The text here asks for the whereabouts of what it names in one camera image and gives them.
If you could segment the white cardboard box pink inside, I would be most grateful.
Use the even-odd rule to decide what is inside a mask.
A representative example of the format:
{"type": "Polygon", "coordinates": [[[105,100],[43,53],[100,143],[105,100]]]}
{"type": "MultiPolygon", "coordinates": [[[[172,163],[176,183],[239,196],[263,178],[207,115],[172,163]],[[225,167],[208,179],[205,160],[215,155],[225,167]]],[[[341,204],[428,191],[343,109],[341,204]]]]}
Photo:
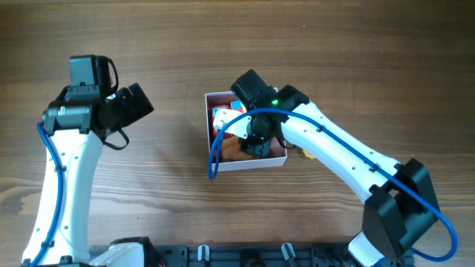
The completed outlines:
{"type": "MultiPolygon", "coordinates": [[[[212,108],[218,105],[228,105],[238,98],[231,91],[206,93],[205,105],[206,105],[206,118],[208,128],[208,143],[209,147],[212,146],[214,141],[212,130],[212,108]]],[[[269,156],[263,159],[250,159],[241,161],[224,161],[221,160],[218,165],[218,172],[224,171],[240,171],[253,168],[269,168],[282,166],[287,159],[287,150],[282,148],[277,139],[273,139],[270,147],[269,156]]]]}

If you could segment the brown plush toy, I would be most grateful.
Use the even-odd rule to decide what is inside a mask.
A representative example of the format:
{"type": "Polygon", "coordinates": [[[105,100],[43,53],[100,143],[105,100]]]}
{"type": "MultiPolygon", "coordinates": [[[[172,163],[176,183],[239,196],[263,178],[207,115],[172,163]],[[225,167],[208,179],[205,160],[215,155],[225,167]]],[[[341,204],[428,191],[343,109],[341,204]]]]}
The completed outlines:
{"type": "Polygon", "coordinates": [[[239,138],[237,136],[233,136],[222,141],[220,148],[220,160],[223,162],[253,160],[257,158],[257,156],[247,154],[240,150],[239,138]]]}

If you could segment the colourful puzzle cube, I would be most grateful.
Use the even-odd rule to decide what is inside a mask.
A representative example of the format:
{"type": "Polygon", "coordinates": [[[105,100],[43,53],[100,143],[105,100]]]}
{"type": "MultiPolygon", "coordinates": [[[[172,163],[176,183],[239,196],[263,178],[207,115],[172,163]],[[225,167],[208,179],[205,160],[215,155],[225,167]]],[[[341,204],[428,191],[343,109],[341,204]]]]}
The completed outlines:
{"type": "Polygon", "coordinates": [[[235,101],[231,102],[230,103],[230,108],[234,111],[239,111],[241,113],[247,112],[246,107],[244,106],[244,104],[240,100],[235,100],[235,101]]]}

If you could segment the yellow round wheel toy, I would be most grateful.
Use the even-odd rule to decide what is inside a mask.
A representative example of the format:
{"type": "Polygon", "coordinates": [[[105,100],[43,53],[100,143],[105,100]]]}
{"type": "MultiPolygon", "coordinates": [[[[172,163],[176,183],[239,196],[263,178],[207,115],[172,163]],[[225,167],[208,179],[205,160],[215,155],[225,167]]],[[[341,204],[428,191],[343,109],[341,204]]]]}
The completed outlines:
{"type": "Polygon", "coordinates": [[[309,151],[306,151],[306,150],[302,150],[304,156],[308,159],[314,159],[315,157],[309,152],[309,151]]]}

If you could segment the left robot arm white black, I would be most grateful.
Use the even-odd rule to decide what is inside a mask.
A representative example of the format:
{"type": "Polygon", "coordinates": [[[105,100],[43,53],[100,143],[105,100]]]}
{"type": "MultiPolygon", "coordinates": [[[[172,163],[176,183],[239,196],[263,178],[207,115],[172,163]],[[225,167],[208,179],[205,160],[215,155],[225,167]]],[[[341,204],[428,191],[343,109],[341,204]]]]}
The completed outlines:
{"type": "Polygon", "coordinates": [[[39,211],[22,266],[89,264],[88,216],[97,163],[111,134],[153,111],[138,84],[119,88],[106,56],[72,56],[71,83],[48,105],[37,125],[46,147],[39,211]]]}

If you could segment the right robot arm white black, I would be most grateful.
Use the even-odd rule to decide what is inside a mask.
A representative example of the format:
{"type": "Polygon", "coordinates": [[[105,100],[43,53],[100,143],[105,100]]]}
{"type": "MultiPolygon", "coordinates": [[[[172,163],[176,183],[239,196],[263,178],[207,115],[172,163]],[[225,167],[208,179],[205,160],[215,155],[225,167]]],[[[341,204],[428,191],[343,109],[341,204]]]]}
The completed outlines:
{"type": "Polygon", "coordinates": [[[428,169],[405,164],[367,147],[328,120],[309,97],[291,85],[280,90],[248,70],[231,86],[248,111],[248,134],[241,148],[266,156],[271,139],[310,152],[340,177],[364,205],[361,231],[347,246],[363,266],[399,260],[437,221],[439,210],[428,169]]]}

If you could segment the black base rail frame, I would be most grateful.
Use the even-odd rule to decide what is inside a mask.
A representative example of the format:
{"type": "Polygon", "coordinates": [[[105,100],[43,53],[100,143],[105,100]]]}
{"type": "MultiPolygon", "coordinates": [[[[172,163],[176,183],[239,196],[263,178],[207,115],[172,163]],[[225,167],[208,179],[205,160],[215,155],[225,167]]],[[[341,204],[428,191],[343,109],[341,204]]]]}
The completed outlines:
{"type": "Polygon", "coordinates": [[[215,246],[209,259],[198,258],[198,247],[185,245],[157,245],[162,266],[358,266],[342,243],[294,245],[295,254],[286,256],[280,246],[215,246]]]}

